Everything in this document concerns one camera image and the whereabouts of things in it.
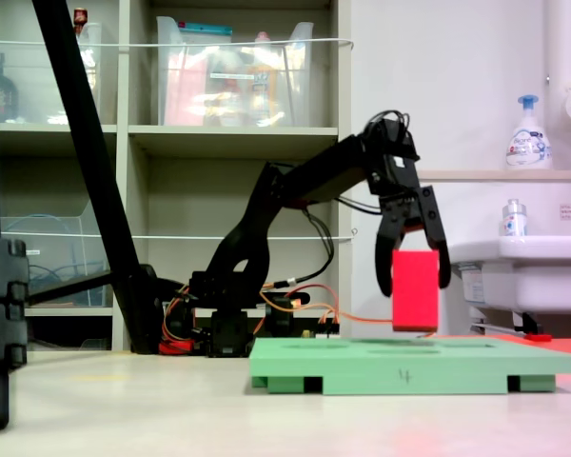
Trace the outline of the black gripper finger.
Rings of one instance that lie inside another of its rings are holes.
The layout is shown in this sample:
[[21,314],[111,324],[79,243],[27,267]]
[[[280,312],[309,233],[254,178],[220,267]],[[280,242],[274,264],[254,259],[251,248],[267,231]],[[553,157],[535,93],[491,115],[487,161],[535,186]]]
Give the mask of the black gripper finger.
[[392,296],[393,253],[404,239],[404,223],[401,208],[383,209],[375,244],[375,269],[380,290],[386,297]]
[[418,192],[419,209],[427,245],[439,255],[439,287],[447,288],[451,280],[451,264],[442,219],[437,200],[431,186],[422,187]]

